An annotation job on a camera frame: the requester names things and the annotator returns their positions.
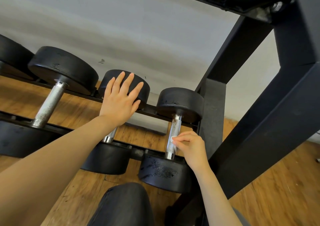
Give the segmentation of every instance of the wall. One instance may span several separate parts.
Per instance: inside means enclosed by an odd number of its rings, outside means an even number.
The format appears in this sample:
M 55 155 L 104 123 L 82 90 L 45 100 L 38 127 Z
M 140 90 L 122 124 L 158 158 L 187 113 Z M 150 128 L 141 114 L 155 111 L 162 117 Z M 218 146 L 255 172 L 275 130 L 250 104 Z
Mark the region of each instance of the wall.
M 167 87 L 195 89 L 237 19 L 194 0 L 0 0 L 0 34 L 33 52 L 69 51 L 100 79 L 133 71 L 155 100 Z M 239 120 L 278 68 L 270 34 L 228 83 L 225 115 Z

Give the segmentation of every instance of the dumbbell handle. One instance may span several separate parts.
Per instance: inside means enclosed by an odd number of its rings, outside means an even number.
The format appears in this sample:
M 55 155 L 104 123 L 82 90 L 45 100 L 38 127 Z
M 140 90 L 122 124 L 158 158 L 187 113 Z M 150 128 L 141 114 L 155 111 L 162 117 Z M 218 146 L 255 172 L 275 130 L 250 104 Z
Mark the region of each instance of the dumbbell handle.
M 35 119 L 32 121 L 31 126 L 36 128 L 42 128 L 46 125 L 50 116 L 54 112 L 58 102 L 60 101 L 64 91 L 67 88 L 67 84 L 58 81 L 54 87 L 51 89 L 49 95 L 43 102 L 41 108 L 39 109 Z
M 180 132 L 180 127 L 181 127 L 181 115 L 174 115 L 170 127 L 170 133 L 169 133 L 169 138 L 168 138 L 168 143 L 167 143 L 167 148 L 165 150 L 165 155 L 164 157 L 166 159 L 174 159 L 174 155 L 176 154 L 176 147 L 175 145 L 171 142 L 171 137 L 179 135 Z
M 112 141 L 113 141 L 113 139 L 114 139 L 114 137 L 115 137 L 116 131 L 117 131 L 117 127 L 116 127 L 113 131 L 111 131 L 108 135 L 106 135 L 106 136 L 102 139 L 102 141 L 103 141 L 103 142 L 106 142 L 106 143 L 112 143 Z

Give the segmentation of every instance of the black dumbbell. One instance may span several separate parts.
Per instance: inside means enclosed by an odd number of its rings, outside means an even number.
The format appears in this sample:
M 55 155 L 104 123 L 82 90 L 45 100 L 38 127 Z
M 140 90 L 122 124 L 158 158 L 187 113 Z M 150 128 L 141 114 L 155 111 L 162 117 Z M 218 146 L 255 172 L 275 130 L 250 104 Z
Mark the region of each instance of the black dumbbell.
M 36 76 L 54 85 L 30 124 L 15 123 L 17 133 L 10 138 L 12 146 L 0 145 L 3 155 L 23 158 L 57 139 L 59 133 L 47 122 L 64 91 L 90 95 L 96 90 L 98 74 L 86 62 L 55 47 L 41 47 L 28 64 Z
M 104 97 L 104 92 L 108 82 L 113 78 L 117 78 L 122 70 L 110 70 L 107 71 L 98 89 L 99 94 Z M 130 72 L 124 71 L 125 76 L 122 83 L 128 78 Z M 150 87 L 146 81 L 137 75 L 134 75 L 134 79 L 129 87 L 128 93 L 130 93 L 138 83 L 143 82 L 143 87 L 139 92 L 136 100 L 141 100 L 138 109 L 143 109 L 146 106 Z M 114 136 L 117 128 L 115 128 L 110 134 L 104 137 L 104 139 L 97 144 L 97 146 L 90 153 L 86 162 L 81 167 L 84 170 L 101 174 L 124 174 L 126 172 L 129 159 L 131 156 L 131 146 L 123 145 L 121 143 L 114 142 Z
M 164 157 L 153 155 L 146 150 L 138 177 L 144 183 L 177 193 L 191 189 L 191 170 L 183 160 L 176 160 L 176 148 L 171 142 L 172 136 L 179 135 L 181 122 L 194 123 L 203 115 L 203 97 L 186 88 L 171 87 L 162 90 L 157 103 L 159 115 L 172 118 L 172 124 Z
M 34 54 L 21 44 L 0 35 L 0 74 L 37 79 L 28 69 L 28 63 L 33 56 Z

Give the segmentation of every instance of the jeans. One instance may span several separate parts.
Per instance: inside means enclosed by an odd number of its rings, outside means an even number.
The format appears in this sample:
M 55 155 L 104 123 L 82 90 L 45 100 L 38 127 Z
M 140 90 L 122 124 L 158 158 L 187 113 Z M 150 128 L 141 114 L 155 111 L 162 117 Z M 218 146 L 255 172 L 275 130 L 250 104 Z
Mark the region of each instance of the jeans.
M 236 211 L 244 226 L 249 226 Z M 126 183 L 110 188 L 87 226 L 153 226 L 154 218 L 145 188 L 138 183 Z

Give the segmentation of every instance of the person's left hand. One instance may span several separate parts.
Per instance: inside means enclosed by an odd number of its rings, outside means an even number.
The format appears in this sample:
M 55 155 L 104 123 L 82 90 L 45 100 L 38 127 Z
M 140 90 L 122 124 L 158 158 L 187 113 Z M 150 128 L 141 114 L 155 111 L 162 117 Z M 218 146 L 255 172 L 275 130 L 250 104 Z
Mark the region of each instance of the person's left hand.
M 127 95 L 129 86 L 134 79 L 134 74 L 131 73 L 120 88 L 124 77 L 125 73 L 121 72 L 117 79 L 112 78 L 107 84 L 99 115 L 112 122 L 115 127 L 124 124 L 134 114 L 140 104 L 140 100 L 134 101 L 142 89 L 143 82 L 140 82 Z

